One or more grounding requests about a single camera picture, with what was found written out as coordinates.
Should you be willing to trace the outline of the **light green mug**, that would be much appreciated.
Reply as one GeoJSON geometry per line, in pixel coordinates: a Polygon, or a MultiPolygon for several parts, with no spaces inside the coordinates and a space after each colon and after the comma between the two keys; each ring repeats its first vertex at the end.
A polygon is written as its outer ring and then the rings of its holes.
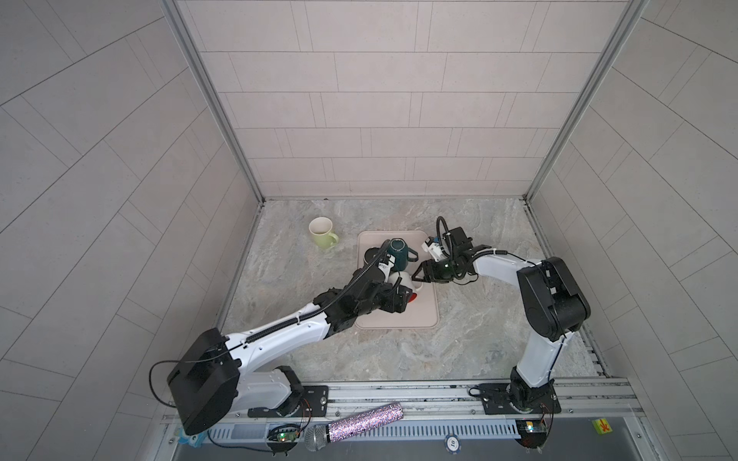
{"type": "Polygon", "coordinates": [[[331,249],[339,242],[338,235],[334,232],[334,222],[328,217],[316,217],[309,223],[309,232],[313,242],[323,250],[331,249]]]}

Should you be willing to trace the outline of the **white mug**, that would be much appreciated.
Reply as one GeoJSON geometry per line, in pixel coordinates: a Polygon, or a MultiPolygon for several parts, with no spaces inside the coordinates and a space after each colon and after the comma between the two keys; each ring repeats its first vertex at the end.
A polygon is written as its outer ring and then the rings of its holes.
{"type": "Polygon", "coordinates": [[[390,284],[395,284],[395,282],[399,282],[401,286],[409,288],[413,293],[418,293],[420,290],[423,289],[422,282],[415,282],[412,279],[411,274],[406,271],[391,272],[388,276],[387,281],[390,284]]]}

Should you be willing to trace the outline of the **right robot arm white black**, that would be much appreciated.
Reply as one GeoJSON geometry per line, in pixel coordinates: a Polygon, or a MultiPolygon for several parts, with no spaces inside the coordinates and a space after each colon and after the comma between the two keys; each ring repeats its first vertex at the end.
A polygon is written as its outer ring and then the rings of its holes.
{"type": "Polygon", "coordinates": [[[526,259],[507,250],[474,245],[461,227],[450,229],[436,219],[436,236],[423,251],[429,260],[412,274],[421,284],[469,284],[492,278],[520,290],[530,336],[513,367],[503,401],[522,414],[554,411],[553,368],[575,332],[591,315],[591,307],[567,264],[559,257],[526,259]]]}

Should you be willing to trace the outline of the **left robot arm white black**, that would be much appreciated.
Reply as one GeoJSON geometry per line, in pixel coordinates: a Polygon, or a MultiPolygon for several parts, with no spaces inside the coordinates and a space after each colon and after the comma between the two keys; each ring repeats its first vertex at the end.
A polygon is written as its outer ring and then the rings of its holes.
{"type": "Polygon", "coordinates": [[[237,410],[267,408],[293,413],[305,390],[288,366],[267,363],[349,330],[375,310],[400,314],[415,297],[412,286],[390,280],[386,270],[355,270],[344,288],[331,288],[290,316],[247,332],[202,332],[177,360],[166,382],[188,436],[199,435],[237,410]]]}

